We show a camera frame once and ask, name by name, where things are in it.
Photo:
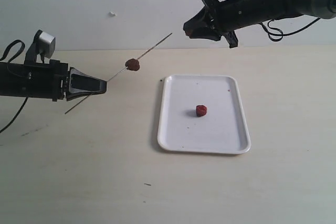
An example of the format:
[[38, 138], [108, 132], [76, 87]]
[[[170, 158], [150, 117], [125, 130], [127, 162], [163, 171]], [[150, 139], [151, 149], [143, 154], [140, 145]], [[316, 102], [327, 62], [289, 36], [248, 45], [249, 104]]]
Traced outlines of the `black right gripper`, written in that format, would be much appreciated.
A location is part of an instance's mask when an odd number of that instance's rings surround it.
[[229, 48], [238, 46], [235, 31], [276, 19], [285, 14], [284, 0], [202, 0], [202, 8], [186, 21], [183, 30], [190, 39], [220, 41], [224, 37]]

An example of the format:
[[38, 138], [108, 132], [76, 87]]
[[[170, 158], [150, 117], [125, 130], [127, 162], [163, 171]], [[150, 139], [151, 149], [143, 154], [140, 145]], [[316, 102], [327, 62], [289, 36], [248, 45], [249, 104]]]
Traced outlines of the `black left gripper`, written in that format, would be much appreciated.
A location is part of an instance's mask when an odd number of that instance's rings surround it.
[[[66, 92], [69, 77], [69, 92]], [[51, 60], [49, 63], [1, 63], [1, 96], [67, 101], [105, 94], [107, 82], [76, 68]]]

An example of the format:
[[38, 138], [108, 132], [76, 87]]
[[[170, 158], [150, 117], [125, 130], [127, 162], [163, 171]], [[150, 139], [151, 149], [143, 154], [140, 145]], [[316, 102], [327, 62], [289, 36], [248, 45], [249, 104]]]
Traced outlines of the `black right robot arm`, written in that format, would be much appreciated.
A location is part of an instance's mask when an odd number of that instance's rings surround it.
[[238, 46], [235, 31], [260, 25], [273, 42], [286, 34], [269, 24], [275, 20], [312, 16], [316, 21], [335, 18], [335, 0], [201, 0], [203, 8], [184, 23], [190, 39], [219, 41], [225, 38], [230, 48]]

